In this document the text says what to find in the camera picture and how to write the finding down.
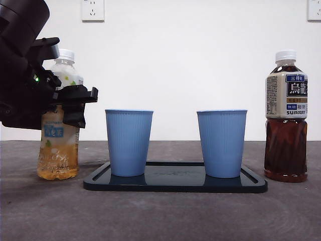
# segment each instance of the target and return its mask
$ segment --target ribbed cup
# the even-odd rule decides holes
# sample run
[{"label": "ribbed cup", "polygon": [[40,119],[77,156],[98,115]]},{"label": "ribbed cup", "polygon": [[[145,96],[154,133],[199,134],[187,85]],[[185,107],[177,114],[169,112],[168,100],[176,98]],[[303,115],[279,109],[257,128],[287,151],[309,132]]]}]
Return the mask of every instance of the ribbed cup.
[{"label": "ribbed cup", "polygon": [[219,178],[240,176],[247,110],[198,111],[205,172]]},{"label": "ribbed cup", "polygon": [[107,109],[111,173],[133,177],[144,173],[153,111]]}]

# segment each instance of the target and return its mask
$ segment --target gray table surface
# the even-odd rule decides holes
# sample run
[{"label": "gray table surface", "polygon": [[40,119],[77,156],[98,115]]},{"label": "gray table surface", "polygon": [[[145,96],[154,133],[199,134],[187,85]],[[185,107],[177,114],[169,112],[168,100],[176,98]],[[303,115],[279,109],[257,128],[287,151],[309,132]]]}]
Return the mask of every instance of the gray table surface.
[{"label": "gray table surface", "polygon": [[[39,142],[1,142],[1,236],[16,240],[321,240],[321,142],[308,142],[308,180],[268,181],[260,194],[95,192],[83,179],[107,142],[80,142],[75,178],[38,178]],[[243,164],[263,176],[264,142]],[[151,142],[150,161],[202,161],[200,142]]]}]

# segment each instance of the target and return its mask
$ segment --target cup rim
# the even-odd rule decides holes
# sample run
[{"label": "cup rim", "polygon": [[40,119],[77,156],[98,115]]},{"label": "cup rim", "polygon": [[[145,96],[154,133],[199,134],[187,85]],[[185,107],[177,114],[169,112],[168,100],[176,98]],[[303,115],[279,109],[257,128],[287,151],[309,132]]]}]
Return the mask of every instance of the cup rim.
[{"label": "cup rim", "polygon": [[247,109],[214,109],[214,110],[200,110],[197,113],[221,113],[221,112],[247,112]]},{"label": "cup rim", "polygon": [[105,109],[105,112],[116,111],[116,112],[151,112],[153,110],[144,110],[144,109]]}]

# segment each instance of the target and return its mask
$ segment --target plastic bottle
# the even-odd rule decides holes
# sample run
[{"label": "plastic bottle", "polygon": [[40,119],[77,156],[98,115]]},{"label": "plastic bottle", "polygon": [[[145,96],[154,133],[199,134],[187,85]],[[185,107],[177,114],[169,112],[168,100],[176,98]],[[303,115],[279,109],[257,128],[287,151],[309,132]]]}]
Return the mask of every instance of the plastic bottle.
[{"label": "plastic bottle", "polygon": [[[83,78],[73,67],[74,53],[66,49],[59,49],[59,52],[60,57],[55,60],[56,64],[51,68],[62,82],[58,89],[67,85],[83,84]],[[64,124],[63,116],[61,105],[42,116],[37,173],[44,179],[67,179],[76,176],[79,171],[79,128]]]},{"label": "plastic bottle", "polygon": [[307,75],[295,61],[294,50],[277,52],[277,67],[266,79],[264,173],[282,182],[307,178]]}]

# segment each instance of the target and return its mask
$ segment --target wall socket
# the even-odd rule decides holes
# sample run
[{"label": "wall socket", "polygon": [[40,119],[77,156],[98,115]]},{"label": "wall socket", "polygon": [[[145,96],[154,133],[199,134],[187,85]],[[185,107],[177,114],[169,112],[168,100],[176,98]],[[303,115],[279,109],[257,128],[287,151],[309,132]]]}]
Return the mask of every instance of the wall socket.
[{"label": "wall socket", "polygon": [[321,21],[321,0],[307,0],[307,20]]},{"label": "wall socket", "polygon": [[82,21],[103,22],[105,20],[104,0],[82,0]]}]

